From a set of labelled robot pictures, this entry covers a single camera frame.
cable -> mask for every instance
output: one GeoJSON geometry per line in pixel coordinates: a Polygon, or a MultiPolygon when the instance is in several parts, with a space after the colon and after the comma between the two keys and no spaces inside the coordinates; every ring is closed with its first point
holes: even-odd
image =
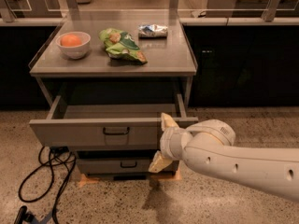
{"type": "Polygon", "coordinates": [[[54,168],[53,167],[56,167],[56,166],[60,166],[60,165],[63,165],[65,167],[65,169],[67,170],[67,175],[64,179],[64,182],[63,184],[60,186],[59,188],[59,191],[56,195],[56,198],[55,198],[55,202],[54,202],[54,205],[52,207],[52,218],[54,220],[54,222],[56,224],[58,224],[58,219],[57,219],[57,204],[59,202],[59,199],[61,197],[61,195],[63,194],[64,192],[64,189],[66,188],[67,184],[68,184],[68,181],[70,179],[70,176],[72,174],[72,172],[74,171],[74,168],[76,166],[76,157],[74,154],[72,154],[71,152],[68,154],[67,158],[65,160],[61,160],[60,157],[63,153],[65,153],[65,151],[63,152],[55,152],[56,150],[59,150],[59,149],[53,149],[53,150],[50,150],[49,152],[49,155],[48,155],[48,161],[46,162],[43,162],[41,160],[41,156],[42,156],[42,153],[44,151],[45,147],[42,147],[39,151],[39,154],[38,154],[38,161],[40,163],[40,166],[35,168],[34,171],[32,171],[28,176],[26,176],[26,178],[21,182],[20,184],[20,187],[19,187],[19,190],[18,190],[18,196],[19,196],[19,199],[24,202],[24,203],[34,203],[34,202],[37,202],[39,200],[41,200],[43,197],[45,197],[48,192],[50,191],[50,189],[52,188],[53,186],[53,183],[54,183],[54,168]],[[49,167],[50,168],[50,175],[51,175],[51,181],[50,181],[50,184],[47,188],[47,190],[41,194],[39,197],[35,198],[35,199],[32,199],[32,200],[26,200],[22,197],[21,195],[21,190],[24,186],[24,184],[28,181],[29,178],[31,178],[38,170],[40,170],[41,168],[44,168],[44,167],[49,167]]]}

bowl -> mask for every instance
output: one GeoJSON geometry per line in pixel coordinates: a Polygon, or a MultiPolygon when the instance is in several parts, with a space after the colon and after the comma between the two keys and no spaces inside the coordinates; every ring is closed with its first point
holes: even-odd
{"type": "Polygon", "coordinates": [[[71,32],[71,33],[62,34],[58,36],[56,39],[56,45],[58,46],[60,51],[71,59],[79,59],[85,56],[90,49],[90,42],[91,42],[91,36],[83,32],[71,32]],[[76,35],[81,40],[82,44],[74,47],[62,46],[61,39],[65,35],[76,35]]]}

orange fruit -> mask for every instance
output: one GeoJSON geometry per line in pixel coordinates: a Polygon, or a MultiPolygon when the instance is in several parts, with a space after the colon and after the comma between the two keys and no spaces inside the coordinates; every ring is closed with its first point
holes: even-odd
{"type": "Polygon", "coordinates": [[[61,40],[60,44],[64,47],[76,47],[82,44],[80,38],[77,35],[64,35],[61,40]]]}

white robotic arm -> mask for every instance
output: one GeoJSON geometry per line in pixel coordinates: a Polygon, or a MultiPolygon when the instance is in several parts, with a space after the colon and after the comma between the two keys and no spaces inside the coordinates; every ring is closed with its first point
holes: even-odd
{"type": "Polygon", "coordinates": [[[219,120],[207,120],[187,129],[164,129],[161,153],[150,172],[160,172],[171,161],[183,160],[208,175],[299,202],[299,148],[233,147],[234,130],[219,120]]]}

speckled floor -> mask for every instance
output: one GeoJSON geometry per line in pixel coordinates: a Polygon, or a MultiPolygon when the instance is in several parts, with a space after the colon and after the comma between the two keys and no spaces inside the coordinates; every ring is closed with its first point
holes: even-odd
{"type": "MultiPolygon", "coordinates": [[[[236,146],[299,147],[299,107],[194,108],[189,113],[229,123],[236,146]]],[[[13,223],[22,205],[35,215],[34,223],[54,223],[50,212],[64,168],[56,170],[53,189],[42,200],[23,203],[18,198],[41,149],[28,122],[46,115],[0,111],[0,223],[13,223]]],[[[22,194],[34,199],[49,182],[50,172],[41,170],[22,194]]],[[[75,170],[57,208],[60,223],[299,223],[299,203],[196,174],[184,163],[170,179],[91,180],[75,170]]]]}

